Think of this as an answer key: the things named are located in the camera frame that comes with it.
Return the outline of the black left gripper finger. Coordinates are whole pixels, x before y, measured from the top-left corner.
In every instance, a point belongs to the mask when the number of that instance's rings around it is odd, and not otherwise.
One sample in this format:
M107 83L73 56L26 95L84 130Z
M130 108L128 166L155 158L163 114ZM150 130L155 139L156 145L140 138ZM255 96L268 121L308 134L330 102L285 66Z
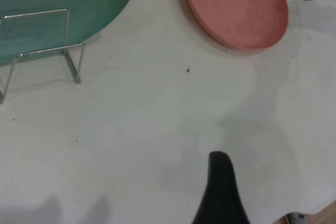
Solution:
M249 223L226 153L209 154L207 185L193 223Z

